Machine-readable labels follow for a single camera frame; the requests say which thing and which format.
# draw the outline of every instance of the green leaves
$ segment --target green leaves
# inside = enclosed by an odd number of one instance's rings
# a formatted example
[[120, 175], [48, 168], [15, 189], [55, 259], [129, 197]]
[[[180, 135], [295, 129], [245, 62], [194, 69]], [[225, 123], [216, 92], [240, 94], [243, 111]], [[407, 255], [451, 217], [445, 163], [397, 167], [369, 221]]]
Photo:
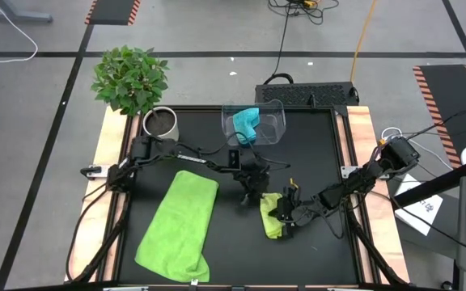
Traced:
[[95, 99], [130, 116], [151, 110], [168, 88], [164, 73], [168, 61], [152, 57], [152, 52], [153, 48], [144, 51], [126, 45], [105, 52], [95, 67], [95, 81], [91, 84]]

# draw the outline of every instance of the flower pot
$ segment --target flower pot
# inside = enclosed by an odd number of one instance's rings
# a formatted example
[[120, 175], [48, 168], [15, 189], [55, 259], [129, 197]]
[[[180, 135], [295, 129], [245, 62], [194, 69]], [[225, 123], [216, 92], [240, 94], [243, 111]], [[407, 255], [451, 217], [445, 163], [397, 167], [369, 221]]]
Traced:
[[177, 115], [168, 107], [159, 106], [150, 110], [143, 117], [143, 130], [146, 134], [163, 139], [179, 139], [179, 129], [177, 128]]

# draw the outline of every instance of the transparent bin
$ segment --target transparent bin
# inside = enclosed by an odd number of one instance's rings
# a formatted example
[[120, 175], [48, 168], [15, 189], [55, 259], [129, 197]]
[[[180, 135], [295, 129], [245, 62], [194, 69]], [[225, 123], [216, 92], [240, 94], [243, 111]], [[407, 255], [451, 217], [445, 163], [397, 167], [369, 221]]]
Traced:
[[[233, 115], [244, 109], [259, 108], [260, 123], [255, 127], [255, 145], [273, 145], [280, 141], [286, 130], [285, 112], [280, 100], [271, 100], [268, 103], [255, 103], [254, 105], [223, 105], [222, 106], [222, 131], [226, 137], [235, 132]], [[227, 142], [230, 146], [239, 145], [236, 137]]]

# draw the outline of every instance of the potted plant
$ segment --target potted plant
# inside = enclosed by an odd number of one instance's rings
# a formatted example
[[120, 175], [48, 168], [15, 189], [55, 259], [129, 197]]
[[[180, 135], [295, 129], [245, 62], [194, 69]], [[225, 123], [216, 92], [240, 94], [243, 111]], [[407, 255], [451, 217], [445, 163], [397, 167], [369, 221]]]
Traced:
[[95, 67], [96, 78], [91, 89], [113, 111], [135, 116], [143, 112], [143, 129], [161, 138], [179, 139], [177, 116], [167, 107], [154, 107], [168, 88], [164, 70], [168, 61], [151, 57], [154, 49], [114, 48], [105, 52]]

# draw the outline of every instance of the yellow-green cloth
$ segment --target yellow-green cloth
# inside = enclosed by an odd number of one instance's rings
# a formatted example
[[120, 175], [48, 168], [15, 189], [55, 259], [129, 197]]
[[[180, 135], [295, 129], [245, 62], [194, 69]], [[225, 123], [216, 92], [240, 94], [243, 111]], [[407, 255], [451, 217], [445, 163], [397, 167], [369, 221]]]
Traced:
[[211, 179], [177, 172], [138, 247], [136, 263], [178, 282], [208, 282], [202, 247], [217, 188]]
[[278, 219], [269, 216], [269, 212], [277, 207], [277, 201], [280, 198], [282, 198], [280, 193], [264, 193], [260, 200], [260, 213], [262, 214], [265, 234], [272, 239], [282, 236], [282, 227], [284, 226]]

